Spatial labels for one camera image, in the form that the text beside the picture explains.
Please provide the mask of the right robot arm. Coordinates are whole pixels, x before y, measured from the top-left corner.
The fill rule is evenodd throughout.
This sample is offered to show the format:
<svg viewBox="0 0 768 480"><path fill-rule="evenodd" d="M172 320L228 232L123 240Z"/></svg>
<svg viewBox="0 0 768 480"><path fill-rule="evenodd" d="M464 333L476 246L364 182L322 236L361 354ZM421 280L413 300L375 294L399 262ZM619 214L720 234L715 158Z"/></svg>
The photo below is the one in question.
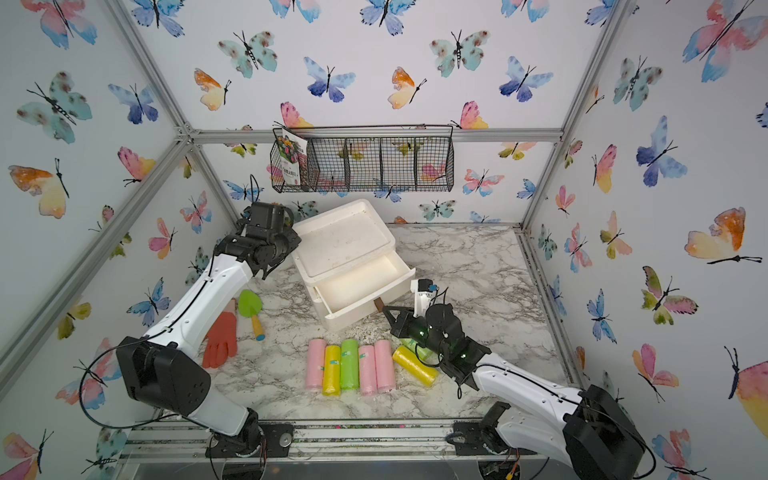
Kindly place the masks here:
<svg viewBox="0 0 768 480"><path fill-rule="evenodd" d="M437 368L468 387L497 397L485 415L487 449L517 448L570 466L580 479L639 479L648 447L629 416L605 389L577 389L529 373L467 336L450 304L423 315L385 306L397 338L436 353Z"/></svg>

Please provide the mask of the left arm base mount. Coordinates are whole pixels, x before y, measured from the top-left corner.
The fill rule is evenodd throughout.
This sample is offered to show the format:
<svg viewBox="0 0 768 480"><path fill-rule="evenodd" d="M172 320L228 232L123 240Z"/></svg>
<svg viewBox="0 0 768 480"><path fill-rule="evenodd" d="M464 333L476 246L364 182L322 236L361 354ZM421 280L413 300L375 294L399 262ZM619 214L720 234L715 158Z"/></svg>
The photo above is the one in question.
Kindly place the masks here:
<svg viewBox="0 0 768 480"><path fill-rule="evenodd" d="M291 423L253 423L235 436L214 433L205 450L208 459L287 458L294 439Z"/></svg>

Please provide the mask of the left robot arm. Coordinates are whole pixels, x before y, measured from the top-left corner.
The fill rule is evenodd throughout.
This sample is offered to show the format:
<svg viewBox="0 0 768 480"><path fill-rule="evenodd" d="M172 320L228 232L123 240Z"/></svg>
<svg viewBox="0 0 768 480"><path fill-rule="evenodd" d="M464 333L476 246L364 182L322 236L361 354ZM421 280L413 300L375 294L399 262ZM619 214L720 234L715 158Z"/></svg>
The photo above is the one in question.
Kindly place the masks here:
<svg viewBox="0 0 768 480"><path fill-rule="evenodd" d="M235 233L214 248L210 263L168 314L115 353L128 396L181 415L240 442L259 435L257 415L211 384L198 350L225 306L256 275L267 277L299 246L291 210L254 202Z"/></svg>

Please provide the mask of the drawer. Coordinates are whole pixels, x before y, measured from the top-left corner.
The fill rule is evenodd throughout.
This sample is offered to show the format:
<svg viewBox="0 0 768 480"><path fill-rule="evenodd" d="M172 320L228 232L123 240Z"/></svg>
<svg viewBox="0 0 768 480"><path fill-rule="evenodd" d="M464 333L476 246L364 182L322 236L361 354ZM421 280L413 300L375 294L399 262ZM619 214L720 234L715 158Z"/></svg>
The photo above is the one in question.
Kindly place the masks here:
<svg viewBox="0 0 768 480"><path fill-rule="evenodd" d="M416 270L396 252L390 252L349 272L308 286L320 324L330 332L341 331L410 294Z"/></svg>

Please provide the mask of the yellow bag roll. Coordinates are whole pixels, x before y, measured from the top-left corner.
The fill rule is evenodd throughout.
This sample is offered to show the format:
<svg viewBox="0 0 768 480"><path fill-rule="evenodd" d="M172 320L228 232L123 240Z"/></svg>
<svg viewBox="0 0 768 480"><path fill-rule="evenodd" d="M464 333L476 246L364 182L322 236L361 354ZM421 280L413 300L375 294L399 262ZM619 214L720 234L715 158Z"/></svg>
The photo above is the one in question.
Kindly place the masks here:
<svg viewBox="0 0 768 480"><path fill-rule="evenodd" d="M341 394L341 348L339 345L328 345L325 348L322 393L325 396Z"/></svg>
<svg viewBox="0 0 768 480"><path fill-rule="evenodd" d="M403 345L394 351L392 359L426 387L431 387L438 378L439 372L435 368L424 365L414 352Z"/></svg>

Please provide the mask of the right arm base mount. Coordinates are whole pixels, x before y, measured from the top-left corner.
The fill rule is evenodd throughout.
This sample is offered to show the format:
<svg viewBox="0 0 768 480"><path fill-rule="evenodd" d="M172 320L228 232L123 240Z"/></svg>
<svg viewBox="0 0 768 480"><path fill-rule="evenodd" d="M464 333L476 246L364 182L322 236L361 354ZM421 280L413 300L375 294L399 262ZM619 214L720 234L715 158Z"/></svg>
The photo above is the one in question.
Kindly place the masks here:
<svg viewBox="0 0 768 480"><path fill-rule="evenodd" d="M511 408L507 402L497 401L479 421L456 421L445 442L454 448L457 456L519 454L499 434L499 420Z"/></svg>

